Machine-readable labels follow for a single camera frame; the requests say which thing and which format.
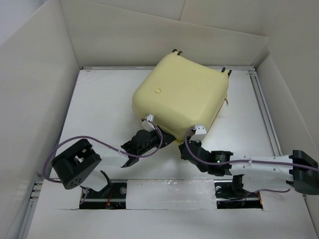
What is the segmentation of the yellow hard-shell suitcase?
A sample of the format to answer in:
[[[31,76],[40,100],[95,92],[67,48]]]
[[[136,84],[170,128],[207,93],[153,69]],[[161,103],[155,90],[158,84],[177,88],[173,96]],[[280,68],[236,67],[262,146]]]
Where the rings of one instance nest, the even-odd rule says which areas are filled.
[[[132,109],[139,118],[153,115],[155,124],[182,141],[196,124],[210,130],[227,99],[230,74],[172,52],[135,90]]]

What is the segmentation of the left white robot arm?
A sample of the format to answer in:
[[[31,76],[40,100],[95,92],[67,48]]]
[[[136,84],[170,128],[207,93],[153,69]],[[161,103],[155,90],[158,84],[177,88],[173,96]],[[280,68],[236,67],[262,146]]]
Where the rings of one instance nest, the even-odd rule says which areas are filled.
[[[80,186],[102,161],[102,157],[96,153],[89,140],[117,151],[116,148],[107,143],[85,135],[69,138],[58,146],[61,147],[73,140],[77,140],[77,142],[55,156],[51,161],[51,166],[66,190]],[[175,140],[176,138],[173,135],[160,128],[152,131],[141,129],[131,140],[121,146],[119,153],[128,157],[128,160],[121,167],[130,167],[137,163],[140,158],[154,155],[156,151],[168,146]],[[153,148],[156,151],[147,154]]]

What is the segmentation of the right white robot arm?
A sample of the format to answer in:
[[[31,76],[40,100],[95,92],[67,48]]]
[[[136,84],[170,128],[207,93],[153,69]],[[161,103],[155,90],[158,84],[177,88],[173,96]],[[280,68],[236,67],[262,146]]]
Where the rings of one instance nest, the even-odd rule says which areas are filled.
[[[302,150],[274,157],[240,157],[231,151],[208,151],[201,142],[185,141],[179,147],[180,157],[200,172],[216,177],[231,176],[231,192],[279,191],[293,188],[305,195],[319,194],[319,164]]]

